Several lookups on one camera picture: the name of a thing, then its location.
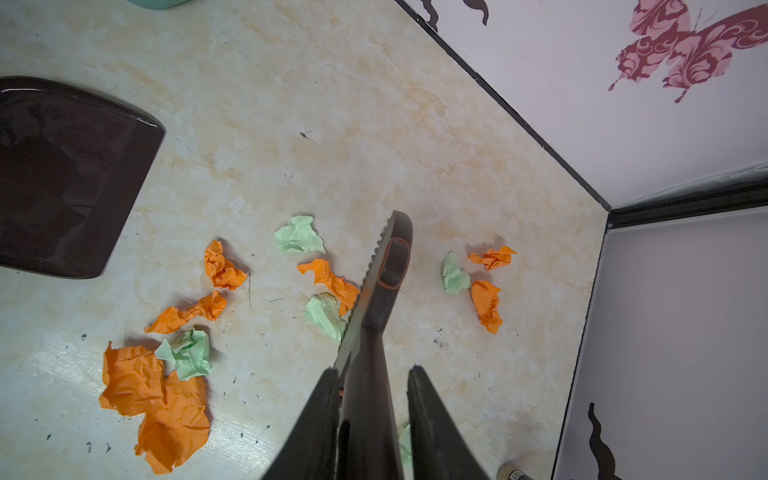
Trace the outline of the orange scrap front centre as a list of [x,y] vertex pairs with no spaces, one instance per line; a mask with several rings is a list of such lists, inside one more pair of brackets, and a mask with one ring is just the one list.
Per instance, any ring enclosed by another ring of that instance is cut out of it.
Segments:
[[176,373],[166,375],[164,362],[142,346],[108,346],[102,381],[102,408],[143,418],[135,454],[145,459],[154,474],[171,473],[207,443],[211,421],[203,378],[181,380]]

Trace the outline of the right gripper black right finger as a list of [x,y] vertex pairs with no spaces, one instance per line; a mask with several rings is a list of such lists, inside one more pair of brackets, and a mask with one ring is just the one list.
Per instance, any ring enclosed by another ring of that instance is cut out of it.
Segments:
[[408,375],[407,398],[415,479],[488,479],[423,367]]

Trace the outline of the green bin with liner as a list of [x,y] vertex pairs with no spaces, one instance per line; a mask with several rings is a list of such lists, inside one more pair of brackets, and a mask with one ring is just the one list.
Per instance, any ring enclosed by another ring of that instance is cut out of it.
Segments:
[[129,0],[130,3],[149,10],[167,10],[187,3],[188,1],[189,0]]

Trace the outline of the small dark cylinder bottle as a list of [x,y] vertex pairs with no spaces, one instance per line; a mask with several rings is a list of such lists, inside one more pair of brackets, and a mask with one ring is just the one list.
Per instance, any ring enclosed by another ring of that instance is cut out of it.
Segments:
[[513,462],[506,462],[499,467],[496,480],[532,480],[532,478]]

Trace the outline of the orange scrap back right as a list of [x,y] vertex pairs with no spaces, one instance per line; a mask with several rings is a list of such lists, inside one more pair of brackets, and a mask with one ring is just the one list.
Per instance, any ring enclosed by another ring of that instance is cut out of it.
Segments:
[[332,271],[328,260],[318,258],[298,265],[297,270],[301,274],[307,272],[314,274],[314,283],[324,285],[338,301],[339,315],[341,317],[345,316],[355,306],[360,289],[343,277],[337,276]]

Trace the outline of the green scrap back centre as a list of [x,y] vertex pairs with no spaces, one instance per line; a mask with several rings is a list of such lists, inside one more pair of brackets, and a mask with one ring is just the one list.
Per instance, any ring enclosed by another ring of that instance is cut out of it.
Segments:
[[309,215],[291,217],[275,233],[274,239],[282,254],[325,253],[322,237],[313,228],[314,218]]

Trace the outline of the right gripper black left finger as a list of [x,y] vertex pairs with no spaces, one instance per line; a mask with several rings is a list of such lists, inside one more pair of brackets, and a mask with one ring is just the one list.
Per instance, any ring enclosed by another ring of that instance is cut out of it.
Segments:
[[338,372],[320,376],[286,442],[269,469],[268,479],[334,479],[341,396]]

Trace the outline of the green scrap front centre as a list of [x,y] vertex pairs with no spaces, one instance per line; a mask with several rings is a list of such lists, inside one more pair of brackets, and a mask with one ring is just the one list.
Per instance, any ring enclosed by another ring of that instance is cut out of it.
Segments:
[[164,340],[155,356],[168,363],[180,381],[207,376],[212,371],[210,340],[202,330],[192,328],[174,343]]

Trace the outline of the small orange scrap centre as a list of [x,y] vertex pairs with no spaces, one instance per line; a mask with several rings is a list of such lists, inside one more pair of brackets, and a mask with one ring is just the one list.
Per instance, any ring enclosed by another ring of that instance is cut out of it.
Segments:
[[224,256],[223,245],[213,240],[204,253],[204,267],[208,278],[217,289],[235,291],[247,280],[247,274]]

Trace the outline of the orange scrap right middle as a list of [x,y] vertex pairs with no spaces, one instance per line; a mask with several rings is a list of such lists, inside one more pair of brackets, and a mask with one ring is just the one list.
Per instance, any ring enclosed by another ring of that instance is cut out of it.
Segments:
[[[499,250],[490,249],[483,255],[470,254],[468,259],[476,265],[482,265],[486,272],[506,267],[517,252],[508,246],[502,246]],[[492,334],[496,335],[503,324],[499,314],[501,289],[490,281],[476,280],[470,288],[471,299],[475,307],[479,322]]]

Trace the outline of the dark brown hand brush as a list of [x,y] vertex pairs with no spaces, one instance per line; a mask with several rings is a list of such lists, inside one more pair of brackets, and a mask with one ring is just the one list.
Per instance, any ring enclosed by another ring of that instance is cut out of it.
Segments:
[[413,226],[393,211],[367,267],[334,369],[341,382],[338,479],[401,479],[383,334],[411,258]]

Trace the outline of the green scrap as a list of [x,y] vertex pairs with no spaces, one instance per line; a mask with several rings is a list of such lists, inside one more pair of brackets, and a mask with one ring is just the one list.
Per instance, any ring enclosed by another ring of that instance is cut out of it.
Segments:
[[212,371],[210,340],[202,330],[192,328],[174,343],[164,340],[155,356],[168,363],[180,381],[207,376]]
[[274,239],[282,254],[325,253],[322,237],[313,228],[314,218],[309,215],[291,217],[275,233]]

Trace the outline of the orange twisted scrap front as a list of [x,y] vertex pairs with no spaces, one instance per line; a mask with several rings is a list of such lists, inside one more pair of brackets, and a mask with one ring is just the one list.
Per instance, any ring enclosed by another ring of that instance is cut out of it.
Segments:
[[144,329],[145,333],[171,334],[181,329],[190,321],[200,317],[208,321],[216,321],[223,313],[227,299],[218,291],[201,298],[187,310],[169,307],[156,320]]

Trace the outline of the dark brown dustpan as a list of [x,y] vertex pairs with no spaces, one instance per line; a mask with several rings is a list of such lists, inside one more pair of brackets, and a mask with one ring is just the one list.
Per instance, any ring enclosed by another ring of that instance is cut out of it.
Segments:
[[2,78],[2,266],[100,276],[164,136],[154,117],[107,97]]

